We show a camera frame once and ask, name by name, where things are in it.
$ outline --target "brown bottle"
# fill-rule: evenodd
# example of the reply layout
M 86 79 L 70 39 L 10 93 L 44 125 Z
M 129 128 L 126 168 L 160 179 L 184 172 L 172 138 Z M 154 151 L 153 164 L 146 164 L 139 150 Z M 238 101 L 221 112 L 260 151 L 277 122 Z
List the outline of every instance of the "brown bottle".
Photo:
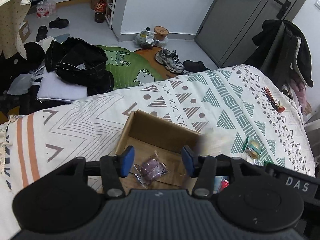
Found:
M 96 5 L 96 13 L 94 15 L 94 21 L 96 23 L 103 23 L 106 19 L 107 3 L 105 0 L 100 0 Z

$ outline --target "black slipper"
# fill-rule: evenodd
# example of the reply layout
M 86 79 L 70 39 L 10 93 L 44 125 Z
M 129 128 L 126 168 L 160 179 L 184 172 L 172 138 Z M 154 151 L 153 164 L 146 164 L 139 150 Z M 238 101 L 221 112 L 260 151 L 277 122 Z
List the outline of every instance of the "black slipper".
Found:
M 49 29 L 58 28 L 63 29 L 67 27 L 69 21 L 67 19 L 60 19 L 59 17 L 52 22 L 49 22 Z
M 202 71 L 208 70 L 204 66 L 202 61 L 194 62 L 194 61 L 191 61 L 191 60 L 186 60 L 186 61 L 183 62 L 183 65 L 184 65 L 185 70 L 193 72 L 193 73 L 202 72 Z
M 40 26 L 38 29 L 38 34 L 36 36 L 36 42 L 41 41 L 47 37 L 48 29 L 46 26 Z

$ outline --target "gray sneaker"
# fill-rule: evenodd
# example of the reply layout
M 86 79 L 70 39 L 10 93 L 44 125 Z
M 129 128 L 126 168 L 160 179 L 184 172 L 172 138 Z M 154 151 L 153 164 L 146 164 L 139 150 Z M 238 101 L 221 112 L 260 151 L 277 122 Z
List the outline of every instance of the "gray sneaker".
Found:
M 161 50 L 156 53 L 155 59 L 172 73 L 180 74 L 184 71 L 184 66 L 180 63 L 176 51 L 168 51 L 165 48 L 161 48 Z

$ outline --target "scissors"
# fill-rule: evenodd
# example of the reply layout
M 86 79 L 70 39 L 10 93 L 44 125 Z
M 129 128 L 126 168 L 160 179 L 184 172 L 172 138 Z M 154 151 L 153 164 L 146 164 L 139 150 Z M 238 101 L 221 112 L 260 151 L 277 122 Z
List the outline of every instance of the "scissors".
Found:
M 278 113 L 282 113 L 285 108 L 283 106 L 280 106 L 280 103 L 276 103 L 276 101 L 273 99 L 270 90 L 268 89 L 268 87 L 264 87 L 263 88 L 264 92 L 266 93 L 267 98 L 269 99 L 271 106 L 278 112 Z

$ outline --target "gray cabinet door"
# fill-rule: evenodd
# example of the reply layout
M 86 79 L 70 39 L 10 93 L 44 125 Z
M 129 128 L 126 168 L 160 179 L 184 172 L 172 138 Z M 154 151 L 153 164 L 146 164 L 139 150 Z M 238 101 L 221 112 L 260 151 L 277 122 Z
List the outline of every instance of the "gray cabinet door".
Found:
M 292 6 L 296 0 L 288 1 L 291 2 L 290 6 Z M 245 62 L 245 60 L 250 57 L 250 55 L 257 48 L 257 46 L 252 41 L 252 37 L 262 31 L 262 24 L 265 20 L 277 19 L 276 16 L 279 13 L 280 9 L 281 5 L 279 5 L 277 2 L 275 2 L 274 0 L 268 0 L 248 31 L 244 35 L 239 35 L 239 38 L 233 42 L 232 46 L 226 52 L 225 57 L 220 60 L 220 65 L 222 67 L 228 67 L 239 65 Z
M 195 41 L 218 66 L 242 64 L 256 49 L 252 37 L 280 9 L 274 0 L 215 0 Z

